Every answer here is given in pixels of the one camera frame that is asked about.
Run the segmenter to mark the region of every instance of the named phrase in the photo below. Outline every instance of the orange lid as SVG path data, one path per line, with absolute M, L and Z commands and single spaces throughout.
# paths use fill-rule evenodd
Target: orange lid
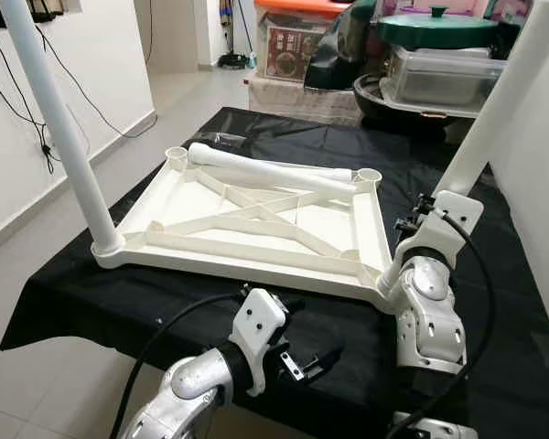
M 294 11 L 319 12 L 331 17 L 338 16 L 350 5 L 348 3 L 334 3 L 331 0 L 254 0 L 254 4 Z

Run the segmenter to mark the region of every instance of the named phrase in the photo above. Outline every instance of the white pole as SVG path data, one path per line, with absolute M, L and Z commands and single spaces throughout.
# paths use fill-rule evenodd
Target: white pole
M 539 69 L 549 57 L 549 0 L 533 2 L 529 14 L 498 83 L 484 104 L 479 117 L 469 130 L 439 181 L 434 196 L 450 190 L 466 196 L 478 181 L 491 158 L 491 149 L 500 144 L 504 133 Z
M 90 228 L 93 250 L 97 253 L 114 252 L 122 246 L 123 238 L 113 226 L 98 182 L 81 147 L 78 129 L 71 122 L 48 68 L 28 4 L 26 0 L 0 0 L 0 9 Z
M 241 155 L 213 149 L 205 144 L 194 142 L 189 146 L 189 160 L 198 165 L 222 166 L 278 181 L 280 186 L 291 184 L 305 190 L 327 190 L 342 197 L 354 195 L 356 187 L 315 174 L 301 175 L 292 170 L 261 162 Z

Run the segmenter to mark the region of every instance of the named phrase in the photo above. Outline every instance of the clear plastic container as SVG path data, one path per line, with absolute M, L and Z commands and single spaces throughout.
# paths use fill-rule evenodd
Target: clear plastic container
M 506 65 L 506 61 L 486 58 L 483 50 L 409 51 L 393 46 L 388 74 L 392 99 L 475 110 Z

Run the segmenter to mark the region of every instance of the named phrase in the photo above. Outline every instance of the tiled floor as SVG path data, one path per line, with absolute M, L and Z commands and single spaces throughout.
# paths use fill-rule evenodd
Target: tiled floor
M 247 108 L 248 71 L 151 75 L 160 118 L 156 127 L 114 151 L 95 171 L 112 204 L 224 105 Z M 85 223 L 68 191 L 0 248 L 0 338 L 20 290 Z M 107 437 L 133 360 L 72 337 L 0 352 L 0 439 Z M 155 393 L 161 372 L 142 370 L 128 416 Z M 306 436 L 239 409 L 221 411 L 209 438 L 300 439 Z

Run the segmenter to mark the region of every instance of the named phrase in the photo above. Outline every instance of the green lid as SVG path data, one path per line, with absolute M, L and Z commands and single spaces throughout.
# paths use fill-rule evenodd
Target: green lid
M 444 15 L 446 6 L 429 14 L 385 16 L 378 21 L 378 38 L 406 48 L 485 48 L 498 23 L 474 16 Z

